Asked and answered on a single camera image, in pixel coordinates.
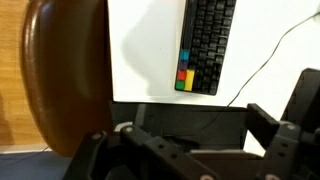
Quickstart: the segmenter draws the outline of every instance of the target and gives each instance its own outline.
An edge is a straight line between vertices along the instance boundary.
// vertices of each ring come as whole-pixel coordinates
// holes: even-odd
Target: blue key
[[[188,61],[189,60],[189,50],[181,49],[180,51],[180,60]]]

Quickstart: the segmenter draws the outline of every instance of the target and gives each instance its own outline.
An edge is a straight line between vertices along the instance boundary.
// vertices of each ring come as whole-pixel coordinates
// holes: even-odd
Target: floor
[[[53,152],[1,154],[0,180],[61,180],[70,161]]]

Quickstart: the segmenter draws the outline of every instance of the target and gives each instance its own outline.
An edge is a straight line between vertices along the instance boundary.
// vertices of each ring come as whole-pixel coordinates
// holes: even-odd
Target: red key
[[[187,76],[187,72],[186,71],[181,71],[178,70],[178,80],[185,80]]]

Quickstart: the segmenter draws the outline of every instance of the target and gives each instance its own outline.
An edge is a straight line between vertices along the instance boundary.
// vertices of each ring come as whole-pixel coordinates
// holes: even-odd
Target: screw
[[[267,174],[266,175],[266,180],[281,180],[278,176],[274,174]]]
[[[92,136],[92,139],[95,139],[95,140],[100,139],[100,138],[101,138],[101,134],[100,133],[96,133],[96,134],[94,134]]]
[[[204,174],[200,177],[200,180],[214,180],[214,178],[208,174]]]
[[[126,131],[127,131],[127,132],[132,132],[132,131],[133,131],[133,128],[132,128],[132,127],[127,127],[127,128],[126,128]]]
[[[287,128],[290,129],[290,130],[296,129],[296,127],[294,125],[292,125],[292,124],[288,124]]]

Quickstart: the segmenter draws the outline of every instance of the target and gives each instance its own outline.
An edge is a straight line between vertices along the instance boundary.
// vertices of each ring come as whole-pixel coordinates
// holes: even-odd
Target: black metal frame
[[[65,179],[105,179],[119,165],[127,166],[139,179],[152,180],[317,177],[315,172],[320,171],[303,162],[306,157],[319,156],[320,144],[314,134],[303,132],[295,124],[275,121],[256,104],[249,104],[247,109],[249,130],[267,147],[264,157],[234,151],[183,153],[161,137],[153,138],[136,126],[126,126],[118,137],[107,137],[104,132],[86,135]]]

